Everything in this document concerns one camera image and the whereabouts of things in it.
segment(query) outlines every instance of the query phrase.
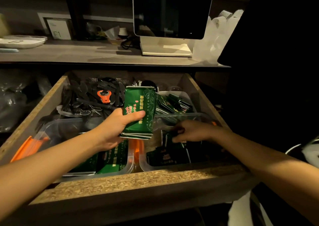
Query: white monitor stand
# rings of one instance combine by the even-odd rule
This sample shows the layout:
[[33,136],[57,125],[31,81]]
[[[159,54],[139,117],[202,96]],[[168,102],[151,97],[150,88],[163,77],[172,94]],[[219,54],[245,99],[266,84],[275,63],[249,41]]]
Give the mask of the white monitor stand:
[[148,56],[192,56],[189,39],[140,36],[143,55]]

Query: black screen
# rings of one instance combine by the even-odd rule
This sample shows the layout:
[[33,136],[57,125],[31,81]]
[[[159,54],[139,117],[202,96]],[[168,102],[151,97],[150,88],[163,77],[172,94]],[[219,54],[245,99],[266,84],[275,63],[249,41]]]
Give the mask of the black screen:
[[202,39],[212,0],[133,0],[138,36]]

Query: white box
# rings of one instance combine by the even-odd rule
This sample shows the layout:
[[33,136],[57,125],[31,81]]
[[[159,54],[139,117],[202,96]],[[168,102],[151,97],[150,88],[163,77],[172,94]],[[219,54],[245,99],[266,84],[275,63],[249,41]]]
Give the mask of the white box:
[[70,21],[67,19],[47,19],[51,34],[54,39],[71,40],[72,32]]

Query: hand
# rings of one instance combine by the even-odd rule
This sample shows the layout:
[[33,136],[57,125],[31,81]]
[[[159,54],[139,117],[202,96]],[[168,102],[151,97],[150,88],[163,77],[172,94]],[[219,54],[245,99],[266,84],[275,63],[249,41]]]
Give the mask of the hand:
[[213,131],[222,129],[221,127],[195,120],[184,120],[178,123],[175,128],[178,130],[179,135],[172,139],[174,143],[182,141],[206,141],[211,139]]
[[98,138],[99,151],[108,151],[121,143],[124,138],[118,135],[125,126],[133,121],[141,120],[145,116],[145,111],[138,111],[123,115],[121,108],[114,110],[98,127],[91,130],[90,136]]

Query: wooden drawer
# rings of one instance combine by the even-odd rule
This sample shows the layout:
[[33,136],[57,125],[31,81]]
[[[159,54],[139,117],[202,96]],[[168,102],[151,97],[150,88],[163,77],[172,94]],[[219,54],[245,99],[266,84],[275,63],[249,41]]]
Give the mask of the wooden drawer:
[[[129,71],[73,71],[80,78],[121,77],[152,80],[168,87],[180,86],[198,112],[210,115],[228,128],[216,109],[188,74]],[[0,149],[0,164],[6,164],[36,125],[61,102],[62,76]],[[159,170],[63,182],[44,190],[28,206],[9,217],[5,224],[105,225],[195,206],[239,199],[257,180],[240,164],[219,165],[190,171]]]

